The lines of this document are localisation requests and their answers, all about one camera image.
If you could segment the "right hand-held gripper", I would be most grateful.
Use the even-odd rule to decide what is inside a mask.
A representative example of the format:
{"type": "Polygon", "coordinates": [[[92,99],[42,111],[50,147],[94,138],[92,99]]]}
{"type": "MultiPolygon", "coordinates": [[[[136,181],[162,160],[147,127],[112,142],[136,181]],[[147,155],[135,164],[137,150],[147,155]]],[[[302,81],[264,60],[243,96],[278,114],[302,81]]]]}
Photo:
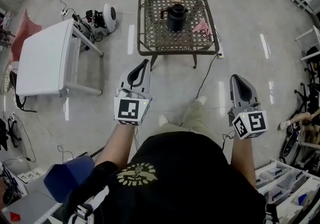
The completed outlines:
{"type": "Polygon", "coordinates": [[[229,85],[233,107],[228,112],[228,118],[235,137],[240,140],[252,139],[265,133],[268,130],[267,113],[258,102],[254,86],[237,74],[231,76],[229,85]]]}

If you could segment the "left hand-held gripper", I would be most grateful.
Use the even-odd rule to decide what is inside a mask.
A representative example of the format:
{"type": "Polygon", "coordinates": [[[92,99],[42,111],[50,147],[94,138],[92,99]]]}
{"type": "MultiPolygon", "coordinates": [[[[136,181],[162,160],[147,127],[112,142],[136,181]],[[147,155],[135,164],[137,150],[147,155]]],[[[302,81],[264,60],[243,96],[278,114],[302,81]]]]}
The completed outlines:
{"type": "Polygon", "coordinates": [[[151,64],[144,59],[127,69],[120,79],[114,97],[114,119],[121,125],[140,126],[152,101],[150,91],[151,64]]]}

